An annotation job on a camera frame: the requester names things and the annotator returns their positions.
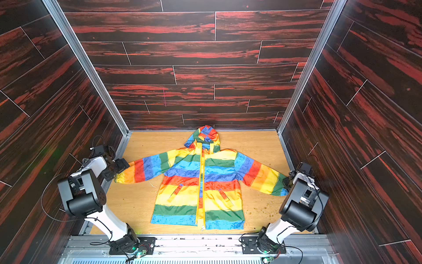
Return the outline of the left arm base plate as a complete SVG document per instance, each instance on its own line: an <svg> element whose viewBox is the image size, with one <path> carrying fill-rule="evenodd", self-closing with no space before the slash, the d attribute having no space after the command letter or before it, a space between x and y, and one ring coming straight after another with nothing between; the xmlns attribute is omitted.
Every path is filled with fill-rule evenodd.
<svg viewBox="0 0 422 264"><path fill-rule="evenodd" d="M110 242L110 255L152 255L156 243L156 237L137 237L133 239L124 237L116 241Z"/></svg>

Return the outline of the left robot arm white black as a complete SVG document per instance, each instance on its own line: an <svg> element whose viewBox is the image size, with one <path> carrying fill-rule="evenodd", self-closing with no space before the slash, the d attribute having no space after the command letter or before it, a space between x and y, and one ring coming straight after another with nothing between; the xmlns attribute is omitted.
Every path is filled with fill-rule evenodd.
<svg viewBox="0 0 422 264"><path fill-rule="evenodd" d="M98 180L106 180L129 168L124 159L115 161L104 154L86 160L81 168L58 182L58 190L67 214L83 218L107 237L112 255L134 255L139 248L139 239L134 230L121 221L107 206L107 197Z"/></svg>

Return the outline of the rainbow striped kids jacket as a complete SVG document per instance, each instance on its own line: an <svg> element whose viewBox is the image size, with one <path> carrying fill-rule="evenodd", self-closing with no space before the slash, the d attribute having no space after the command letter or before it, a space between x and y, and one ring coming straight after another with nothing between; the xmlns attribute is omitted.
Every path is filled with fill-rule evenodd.
<svg viewBox="0 0 422 264"><path fill-rule="evenodd" d="M273 196L288 194L283 174L238 151L221 149L218 132L208 125L198 128L182 148L131 162L115 181L135 184L159 175L164 178L153 224L242 230L242 184Z"/></svg>

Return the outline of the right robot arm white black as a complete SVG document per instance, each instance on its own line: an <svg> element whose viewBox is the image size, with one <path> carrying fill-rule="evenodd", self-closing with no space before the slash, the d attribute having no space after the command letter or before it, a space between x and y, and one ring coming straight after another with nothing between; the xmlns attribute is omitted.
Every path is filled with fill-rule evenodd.
<svg viewBox="0 0 422 264"><path fill-rule="evenodd" d="M317 226L329 195L316 186L310 172L295 170L289 174L290 191L280 207L280 219L263 227L258 234L257 248L260 252L280 253L282 243L289 235L312 231Z"/></svg>

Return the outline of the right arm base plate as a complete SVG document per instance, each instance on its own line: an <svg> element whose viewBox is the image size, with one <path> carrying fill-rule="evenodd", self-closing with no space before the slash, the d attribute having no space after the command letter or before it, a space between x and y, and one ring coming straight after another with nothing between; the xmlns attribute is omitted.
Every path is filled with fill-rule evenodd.
<svg viewBox="0 0 422 264"><path fill-rule="evenodd" d="M242 236L239 239L243 254L286 254L284 244L278 244L267 238L257 235Z"/></svg>

